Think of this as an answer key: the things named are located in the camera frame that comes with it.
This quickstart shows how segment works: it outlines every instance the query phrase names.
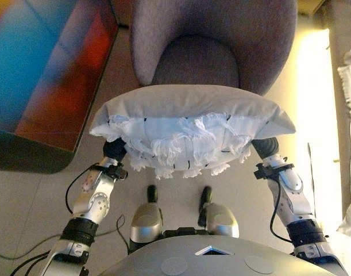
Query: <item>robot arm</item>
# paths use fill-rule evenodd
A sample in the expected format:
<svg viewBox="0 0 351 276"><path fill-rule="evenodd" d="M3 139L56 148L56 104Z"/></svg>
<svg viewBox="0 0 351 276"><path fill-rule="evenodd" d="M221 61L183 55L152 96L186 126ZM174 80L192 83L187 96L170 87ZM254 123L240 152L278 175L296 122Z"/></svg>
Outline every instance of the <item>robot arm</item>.
<svg viewBox="0 0 351 276"><path fill-rule="evenodd" d="M294 171L294 165L287 164L286 159L278 154L276 138L254 140L252 144L263 160L254 174L257 179L268 180L276 213L287 228L295 256L335 275L348 276L311 212L303 193L302 180Z"/></svg>
<svg viewBox="0 0 351 276"><path fill-rule="evenodd" d="M83 183L82 194L74 204L72 217L39 275L88 275L83 265L87 262L96 230L109 211L110 194L116 180L127 177L119 163L126 154L124 145L121 139L105 143L104 158L100 164L92 166Z"/></svg>

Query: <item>cable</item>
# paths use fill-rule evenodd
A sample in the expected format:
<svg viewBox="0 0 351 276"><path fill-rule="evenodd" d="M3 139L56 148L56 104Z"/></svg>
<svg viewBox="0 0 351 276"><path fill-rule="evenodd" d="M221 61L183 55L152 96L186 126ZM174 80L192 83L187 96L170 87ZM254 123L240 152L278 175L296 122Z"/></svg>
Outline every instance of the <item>cable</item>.
<svg viewBox="0 0 351 276"><path fill-rule="evenodd" d="M280 182L279 181L275 181L279 187L279 194L277 195L277 200L276 200L276 204L275 204L275 208L273 210L273 213L272 213L272 217L271 217L271 221L269 222L269 229L271 231L271 233L275 236L275 237L278 237L280 240L283 240L285 242L288 242L288 243L292 243L291 240L288 240L288 239L285 239L281 236L279 236L278 234L275 233L275 231L273 230L273 222L275 220L275 216L276 216L276 212L277 212L277 209L279 207L279 204L280 204L280 197L281 197L281 186L280 186Z"/></svg>
<svg viewBox="0 0 351 276"><path fill-rule="evenodd" d="M29 253L31 253L36 247L38 247L39 245L47 242L48 240L50 239L53 239L54 237L59 237L61 234L57 234L57 235L53 235L53 236L50 236L50 237L47 237L46 239L40 241L38 244L36 244L35 246L33 246L31 249L29 249L26 253L23 253L22 255L20 256L17 256L17 257L8 257L8 256L4 256L2 254L0 254L0 258L2 259L6 259L6 260L18 260L18 259L21 259L25 256L27 256Z"/></svg>
<svg viewBox="0 0 351 276"><path fill-rule="evenodd" d="M40 259L35 260L30 267L27 269L25 276L28 276L28 274L30 274L31 269L38 263L41 262L42 260L46 259L48 257L48 255L41 257Z"/></svg>
<svg viewBox="0 0 351 276"><path fill-rule="evenodd" d="M122 226L124 225L125 223L125 216L122 214L118 219L117 219L117 231L118 231L118 234L120 235L120 237L122 238L123 242L125 243L126 247L127 247L127 255L129 255L129 245L128 245L128 242L125 240L123 234L120 232L119 228L118 228L118 222L120 220L120 218L123 218L123 224Z"/></svg>
<svg viewBox="0 0 351 276"><path fill-rule="evenodd" d="M68 193L69 193L69 191L70 191L70 188L72 187L72 185L74 184L74 182L77 181L78 178L80 178L80 177L81 177L86 171L88 171L92 166L97 165L97 164L98 164L98 163L95 163L95 164L91 165L90 167L88 167L87 169L85 169L83 172L81 172L80 175L78 175L78 176L71 182L71 184L68 186L67 191L65 192L65 205L66 205L68 211L69 211L71 214L73 214L73 211L72 211L72 209L70 208L70 206L69 206L69 204L68 204Z"/></svg>
<svg viewBox="0 0 351 276"><path fill-rule="evenodd" d="M123 227L124 223L125 223L125 219L124 219L123 223L119 226L119 229ZM107 231L107 232L104 232L104 233L101 233L101 234L97 234L96 237L101 237L101 236L109 235L109 234L114 233L114 232L117 232L117 229L109 230L109 231ZM17 257L9 257L9 256L4 256L4 255L0 254L0 258L6 259L6 260L18 260L18 259L21 259L21 258L27 256L28 254L30 254L34 249L36 249L36 248L37 248L38 246L40 246L41 244L47 242L47 241L50 240L50 239L53 239L54 237L59 237L59 236L61 236L61 234L56 234L56 235L47 237L46 239L40 241L38 244L36 244L35 246L33 246L31 249L29 249L27 252L23 253L23 254L20 255L20 256L17 256Z"/></svg>
<svg viewBox="0 0 351 276"><path fill-rule="evenodd" d="M32 258L30 258L30 259L24 261L24 262L21 263L19 266L17 266L15 270L13 270L13 272L10 274L10 276L13 276L14 274L16 274L18 270L20 270L22 267L24 267L25 265L27 265L29 262L31 262L31 261L33 261L33 260L36 260L36 259L39 259L39 258L41 258L41 257L43 257L43 256L44 256L44 257L47 257L47 256L49 255L49 252L50 252L50 251L44 252L44 253L42 253L42 254L40 254L40 255L37 255L37 256L35 256L35 257L32 257Z"/></svg>
<svg viewBox="0 0 351 276"><path fill-rule="evenodd" d="M121 225L119 225L119 221L120 221L120 219L122 219L122 218L123 218L123 222L122 222ZM119 216L119 218L117 218L116 229L111 230L111 231L107 231L107 232L104 232L104 233L101 233L101 234L98 234L98 235L96 235L96 237L101 237L101 236L105 236L105 235L108 235L108 234L111 234L111 233L114 233L114 232L118 232L119 235L120 235L120 237L123 239L123 241L125 242L125 244L126 244L126 246L127 246L127 252L129 252L129 246L128 246L126 240L124 239L122 233L120 233L120 231L119 231L119 229L122 228L124 224L125 224L125 216L124 216L123 214L121 214L121 215ZM39 246L41 243L43 243L43 242L45 242L45 241L47 241L47 240L49 240L49 239L51 239L51 238L53 238L53 237L57 237L57 236L60 236L60 235L54 235L54 236L51 236L51 237L48 237L48 238L44 239L43 241L39 242L39 243L36 244L34 247L32 247L28 252L24 253L23 255L21 255L21 256L19 256L19 257L17 257L17 258L5 257L5 256L3 256L3 255L1 255L1 254L0 254L0 257L3 258L3 259L7 259L7 260L16 260L16 259L22 258L22 257L26 256L28 253L30 253L32 250L34 250L34 249L35 249L37 246ZM50 251L47 251L47 252L45 252L45 253L42 253L42 254L37 255L37 256L34 256L34 257L32 257L32 258L30 258L30 259L24 261L24 262L21 263L15 270L13 270L13 272L10 274L10 276L13 276L14 274L16 274L16 272L17 272L19 269L21 269L22 267L24 267L25 265L27 265L29 262L38 259L38 260L36 260L35 262L33 262L33 263L30 265L29 269L27 270L27 272L26 272L26 274L25 274L25 276L27 276L27 275L30 273L31 269L32 269L38 262L40 262L40 261L42 261L43 259L47 258L47 256L49 255L49 253L50 253Z"/></svg>

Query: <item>white floor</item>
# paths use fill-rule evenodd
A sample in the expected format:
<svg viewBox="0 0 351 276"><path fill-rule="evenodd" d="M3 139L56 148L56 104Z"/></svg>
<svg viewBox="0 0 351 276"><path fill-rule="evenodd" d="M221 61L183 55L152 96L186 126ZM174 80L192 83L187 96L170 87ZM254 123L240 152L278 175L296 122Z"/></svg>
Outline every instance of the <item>white floor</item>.
<svg viewBox="0 0 351 276"><path fill-rule="evenodd" d="M281 88L286 88L286 81L291 81L294 85L294 80L290 77L291 70L294 70L295 66L294 57L291 60L287 64L288 69L284 69L277 81L277 86L272 88L267 97L276 97ZM72 163L63 171L52 175L0 171L1 254L19 256L40 240L61 233L70 218L64 204L66 187L81 171L102 158L104 141L88 134L93 114L105 101L136 87L138 83L130 61L129 31L120 29L92 107L90 119ZM278 103L285 108L284 105L289 101L282 97ZM289 154L286 149L289 149L291 139L293 138L280 139L281 149L285 150L284 154ZM160 182L155 180L151 169L140 173L134 172L125 158L125 168L129 171L128 180L117 183L111 195L111 210L98 232L114 229L117 217L124 214L126 223L122 231L128 239L132 216L139 204L145 202L146 187L153 183L159 190L159 205L163 210L165 228L196 227L199 196L203 187L209 185L214 190L213 201L228 206L234 212L240 226L241 238L272 246L284 252L291 252L290 244L274 238L269 232L272 195L266 181L257 181L254 178L255 165L259 162L260 159L253 150L252 156L244 164L239 164L237 161L230 162L232 167L217 177L211 177L204 172L197 178L182 179L180 175L175 174L174 179ZM79 194L79 190L80 181L71 190L71 204ZM275 229L281 235L287 236L278 218ZM9 275L25 259L49 250L55 240L42 244L26 257L18 260L0 258L0 276ZM86 267L90 270L90 275L97 275L125 255L125 245L116 233L98 237L91 247ZM36 266L31 275L36 275L38 268L39 266ZM24 275L24 273L25 270L22 270L17 275Z"/></svg>

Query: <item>chair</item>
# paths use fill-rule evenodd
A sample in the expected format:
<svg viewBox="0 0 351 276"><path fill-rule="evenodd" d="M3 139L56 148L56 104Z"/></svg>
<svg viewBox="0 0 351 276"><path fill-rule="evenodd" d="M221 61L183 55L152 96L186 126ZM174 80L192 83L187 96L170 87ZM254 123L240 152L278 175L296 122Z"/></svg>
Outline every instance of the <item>chair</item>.
<svg viewBox="0 0 351 276"><path fill-rule="evenodd" d="M264 95L294 38L294 0L138 0L132 60L140 83L238 87Z"/></svg>

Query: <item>white pillow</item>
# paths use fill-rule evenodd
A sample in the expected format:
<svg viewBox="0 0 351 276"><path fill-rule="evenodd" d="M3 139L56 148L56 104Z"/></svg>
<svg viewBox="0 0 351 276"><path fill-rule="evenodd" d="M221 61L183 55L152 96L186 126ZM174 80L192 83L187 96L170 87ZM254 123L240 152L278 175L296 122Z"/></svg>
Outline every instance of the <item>white pillow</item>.
<svg viewBox="0 0 351 276"><path fill-rule="evenodd" d="M106 102L96 113L92 135L121 137L135 170L155 168L156 178L185 178L206 168L217 175L226 162L250 155L253 139L294 133L286 113L251 92L215 85L156 85Z"/></svg>

